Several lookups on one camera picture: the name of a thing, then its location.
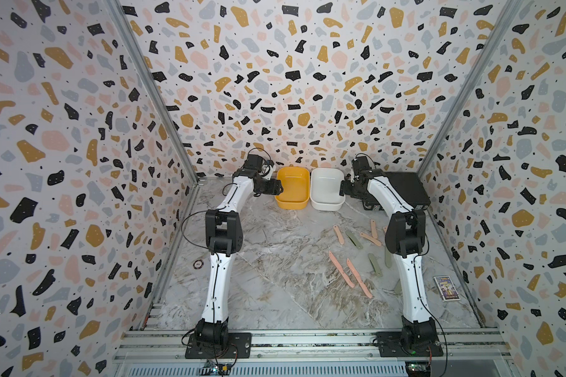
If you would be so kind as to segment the white storage box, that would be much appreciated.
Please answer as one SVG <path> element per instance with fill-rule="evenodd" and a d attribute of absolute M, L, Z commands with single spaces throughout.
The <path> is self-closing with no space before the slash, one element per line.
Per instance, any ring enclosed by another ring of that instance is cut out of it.
<path fill-rule="evenodd" d="M 340 194 L 344 173 L 336 168 L 316 168 L 311 172 L 311 205 L 315 210 L 338 211 L 345 202 Z"/>

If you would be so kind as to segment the yellow storage box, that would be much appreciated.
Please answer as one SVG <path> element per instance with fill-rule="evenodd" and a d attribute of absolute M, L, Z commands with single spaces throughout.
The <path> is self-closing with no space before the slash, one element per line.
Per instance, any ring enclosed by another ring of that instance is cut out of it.
<path fill-rule="evenodd" d="M 283 167 L 277 173 L 283 192 L 275 196 L 278 207 L 302 210 L 310 199 L 310 172 L 303 167 Z"/>

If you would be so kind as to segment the long pink fruit knife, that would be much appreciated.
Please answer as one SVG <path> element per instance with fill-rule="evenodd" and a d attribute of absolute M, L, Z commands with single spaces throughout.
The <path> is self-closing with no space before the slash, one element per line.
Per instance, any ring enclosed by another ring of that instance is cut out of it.
<path fill-rule="evenodd" d="M 342 278 L 344 279 L 345 283 L 350 287 L 350 288 L 354 288 L 355 284 L 352 282 L 352 280 L 350 279 L 350 277 L 347 275 L 347 273 L 345 273 L 344 268 L 342 267 L 342 265 L 340 264 L 340 262 L 338 261 L 338 259 L 335 257 L 335 255 L 329 251 L 328 252 L 330 261 L 333 263 L 333 265 L 335 266 L 336 270 L 338 271 L 338 273 L 342 276 Z"/>

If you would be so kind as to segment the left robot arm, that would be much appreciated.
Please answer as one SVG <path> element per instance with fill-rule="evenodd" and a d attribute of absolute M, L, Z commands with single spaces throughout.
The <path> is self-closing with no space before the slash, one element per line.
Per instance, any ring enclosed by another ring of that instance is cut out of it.
<path fill-rule="evenodd" d="M 223 350 L 229 343 L 230 279 L 236 254 L 244 242 L 241 209 L 252 196 L 277 196 L 283 192 L 274 172 L 275 162 L 268 156 L 248 154 L 241 168 L 234 172 L 221 204 L 205 215 L 210 280 L 201 320 L 194 330 L 195 343 L 199 347 Z"/>

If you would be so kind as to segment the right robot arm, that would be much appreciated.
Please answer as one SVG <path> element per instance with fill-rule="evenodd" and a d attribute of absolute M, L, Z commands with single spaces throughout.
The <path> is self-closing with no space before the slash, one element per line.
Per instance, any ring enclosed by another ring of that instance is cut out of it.
<path fill-rule="evenodd" d="M 365 210 L 383 210 L 388 215 L 385 248 L 397 266 L 402 289 L 401 350 L 415 356 L 441 356 L 422 273 L 422 257 L 429 249 L 425 211 L 431 201 L 420 178 L 411 172 L 384 172 L 368 155 L 359 153 L 352 160 L 352 173 L 341 182 L 340 194 L 361 200 Z"/>

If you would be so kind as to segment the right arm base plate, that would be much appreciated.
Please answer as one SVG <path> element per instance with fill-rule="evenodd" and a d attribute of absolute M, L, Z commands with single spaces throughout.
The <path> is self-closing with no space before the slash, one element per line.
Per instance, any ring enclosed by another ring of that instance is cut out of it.
<path fill-rule="evenodd" d="M 372 344 L 377 347 L 382 358 L 426 358 L 444 355 L 438 336 L 412 339 L 401 331 L 379 331 Z"/>

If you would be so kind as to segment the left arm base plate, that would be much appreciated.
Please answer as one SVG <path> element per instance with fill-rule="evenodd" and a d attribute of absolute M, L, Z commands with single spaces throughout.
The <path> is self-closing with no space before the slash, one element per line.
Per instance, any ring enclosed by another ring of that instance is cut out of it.
<path fill-rule="evenodd" d="M 185 359 L 248 359 L 252 349 L 251 332 L 230 333 L 226 342 L 197 340 L 193 333 L 188 342 Z"/>

